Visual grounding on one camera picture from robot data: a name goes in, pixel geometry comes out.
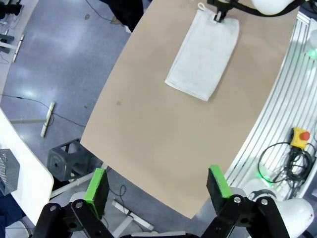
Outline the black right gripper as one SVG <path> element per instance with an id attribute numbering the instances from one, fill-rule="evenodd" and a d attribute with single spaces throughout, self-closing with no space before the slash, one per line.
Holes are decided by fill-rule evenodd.
<path id="1" fill-rule="evenodd" d="M 214 17 L 214 21 L 222 22 L 226 17 L 227 11 L 233 8 L 230 0 L 207 0 L 207 4 L 215 6 L 217 8 L 217 13 Z"/>

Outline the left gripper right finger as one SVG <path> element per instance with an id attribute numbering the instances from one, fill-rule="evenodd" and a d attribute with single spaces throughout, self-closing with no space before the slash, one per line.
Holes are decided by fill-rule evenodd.
<path id="1" fill-rule="evenodd" d="M 267 196 L 251 201 L 232 193 L 218 165 L 209 167 L 206 187 L 216 217 L 203 238 L 226 238 L 235 227 L 244 227 L 252 238 L 290 237 L 275 201 Z"/>

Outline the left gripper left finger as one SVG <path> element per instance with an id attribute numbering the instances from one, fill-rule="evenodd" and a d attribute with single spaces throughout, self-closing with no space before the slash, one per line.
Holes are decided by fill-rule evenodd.
<path id="1" fill-rule="evenodd" d="M 105 210 L 109 184 L 105 169 L 95 170 L 83 199 L 46 204 L 39 216 L 32 237 L 70 238 L 83 231 L 88 238 L 108 238 L 109 230 L 101 219 Z"/>

